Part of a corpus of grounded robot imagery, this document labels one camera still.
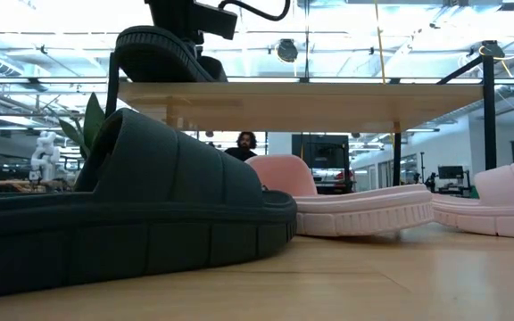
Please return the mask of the person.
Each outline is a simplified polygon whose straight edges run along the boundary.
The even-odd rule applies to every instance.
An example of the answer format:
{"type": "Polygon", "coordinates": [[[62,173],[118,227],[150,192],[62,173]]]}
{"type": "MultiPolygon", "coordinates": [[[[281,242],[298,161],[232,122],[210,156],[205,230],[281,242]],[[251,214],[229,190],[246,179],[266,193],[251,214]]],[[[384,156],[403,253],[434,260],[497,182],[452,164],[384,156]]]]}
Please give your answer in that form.
{"type": "Polygon", "coordinates": [[[256,145],[257,140],[254,132],[243,131],[239,133],[236,139],[236,147],[226,149],[225,153],[241,161],[246,161],[256,155],[253,152],[256,145]]]}

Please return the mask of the black slide sandal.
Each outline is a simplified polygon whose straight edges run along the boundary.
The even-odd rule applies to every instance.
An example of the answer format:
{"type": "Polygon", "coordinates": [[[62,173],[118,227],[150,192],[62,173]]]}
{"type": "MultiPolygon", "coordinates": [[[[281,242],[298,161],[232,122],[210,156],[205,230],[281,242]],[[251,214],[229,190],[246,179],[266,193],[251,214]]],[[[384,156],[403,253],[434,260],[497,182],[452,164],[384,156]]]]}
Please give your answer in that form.
{"type": "Polygon", "coordinates": [[[120,68],[134,82],[226,82],[221,62],[201,55],[201,48],[155,26],[124,29],[114,53],[120,68]]]}
{"type": "Polygon", "coordinates": [[[0,296],[268,257],[296,212],[247,163],[121,109],[71,191],[0,193],[0,296]]]}

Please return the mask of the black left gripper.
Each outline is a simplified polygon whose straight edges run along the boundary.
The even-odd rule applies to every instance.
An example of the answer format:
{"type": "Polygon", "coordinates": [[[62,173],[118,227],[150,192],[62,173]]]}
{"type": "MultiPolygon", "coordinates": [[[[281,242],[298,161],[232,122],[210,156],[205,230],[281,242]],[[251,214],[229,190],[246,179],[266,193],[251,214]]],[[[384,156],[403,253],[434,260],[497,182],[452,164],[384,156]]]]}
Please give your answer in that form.
{"type": "Polygon", "coordinates": [[[187,42],[201,45],[203,32],[196,27],[194,13],[195,0],[144,0],[149,6],[153,24],[166,29],[187,42]]]}

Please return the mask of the white humanoid robot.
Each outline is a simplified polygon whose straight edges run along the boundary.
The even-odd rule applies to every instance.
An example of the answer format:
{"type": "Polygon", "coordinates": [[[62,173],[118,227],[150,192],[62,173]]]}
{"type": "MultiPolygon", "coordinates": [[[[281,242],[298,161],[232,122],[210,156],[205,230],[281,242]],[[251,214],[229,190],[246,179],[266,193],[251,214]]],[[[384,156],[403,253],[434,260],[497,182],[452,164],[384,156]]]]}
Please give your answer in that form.
{"type": "Polygon", "coordinates": [[[51,181],[55,179],[56,163],[60,159],[60,150],[54,145],[56,133],[42,131],[36,141],[36,150],[30,158],[29,180],[51,181]]]}

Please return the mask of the black machine enclosure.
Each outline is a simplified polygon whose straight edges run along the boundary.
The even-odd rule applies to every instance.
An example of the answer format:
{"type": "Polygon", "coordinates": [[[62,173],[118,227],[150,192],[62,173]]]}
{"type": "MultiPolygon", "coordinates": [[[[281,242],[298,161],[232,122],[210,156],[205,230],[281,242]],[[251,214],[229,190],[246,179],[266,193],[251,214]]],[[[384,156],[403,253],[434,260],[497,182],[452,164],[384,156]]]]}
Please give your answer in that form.
{"type": "Polygon", "coordinates": [[[305,162],[319,194],[353,192],[348,136],[293,134],[292,154],[305,162]]]}

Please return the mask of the black computer monitor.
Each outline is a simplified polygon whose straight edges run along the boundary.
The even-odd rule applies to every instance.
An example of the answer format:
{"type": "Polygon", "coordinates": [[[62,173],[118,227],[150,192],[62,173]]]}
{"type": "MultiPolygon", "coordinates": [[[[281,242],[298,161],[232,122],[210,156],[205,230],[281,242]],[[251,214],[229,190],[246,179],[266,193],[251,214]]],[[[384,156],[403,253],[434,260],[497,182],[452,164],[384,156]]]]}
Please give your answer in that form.
{"type": "Polygon", "coordinates": [[[439,166],[438,176],[440,179],[462,179],[464,168],[462,166],[439,166]]]}

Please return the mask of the round black ceiling fixture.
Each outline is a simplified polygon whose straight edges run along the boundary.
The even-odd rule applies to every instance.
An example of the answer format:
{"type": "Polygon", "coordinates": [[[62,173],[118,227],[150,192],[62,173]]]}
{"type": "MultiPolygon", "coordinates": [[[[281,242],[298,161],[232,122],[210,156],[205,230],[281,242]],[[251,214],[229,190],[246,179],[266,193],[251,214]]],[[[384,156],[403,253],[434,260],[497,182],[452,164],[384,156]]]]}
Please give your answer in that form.
{"type": "Polygon", "coordinates": [[[280,39],[275,51],[279,60],[285,63],[294,63],[298,58],[298,50],[290,38],[280,39]]]}

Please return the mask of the pink slide sandal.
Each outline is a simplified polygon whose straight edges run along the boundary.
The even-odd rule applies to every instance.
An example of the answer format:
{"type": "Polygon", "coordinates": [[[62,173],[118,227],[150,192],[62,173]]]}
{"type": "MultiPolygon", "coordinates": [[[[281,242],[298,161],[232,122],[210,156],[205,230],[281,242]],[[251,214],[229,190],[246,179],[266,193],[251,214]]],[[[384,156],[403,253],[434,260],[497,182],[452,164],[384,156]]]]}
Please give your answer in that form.
{"type": "Polygon", "coordinates": [[[476,199],[436,193],[435,221],[482,235],[514,237],[514,163],[475,175],[476,199]]]}
{"type": "Polygon", "coordinates": [[[288,193],[294,198],[299,235],[376,235],[425,225],[435,219],[433,195],[423,185],[320,194],[310,169],[296,156],[262,155],[246,163],[268,189],[288,193]]]}

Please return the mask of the wooden shelf with black frame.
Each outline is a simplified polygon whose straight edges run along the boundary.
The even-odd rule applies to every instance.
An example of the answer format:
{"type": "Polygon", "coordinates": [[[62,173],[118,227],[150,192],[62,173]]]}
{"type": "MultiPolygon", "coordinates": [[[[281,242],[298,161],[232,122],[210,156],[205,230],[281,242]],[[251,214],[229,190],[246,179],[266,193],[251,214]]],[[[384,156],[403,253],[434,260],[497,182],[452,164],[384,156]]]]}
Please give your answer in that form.
{"type": "Polygon", "coordinates": [[[119,78],[119,59],[110,58],[106,112],[117,102],[175,127],[201,130],[273,132],[393,133],[394,159],[401,157],[399,135],[426,121],[478,100],[484,102],[485,167],[497,165],[494,62],[478,56],[436,83],[354,83],[345,78],[293,78],[287,82],[134,83],[119,78]]]}

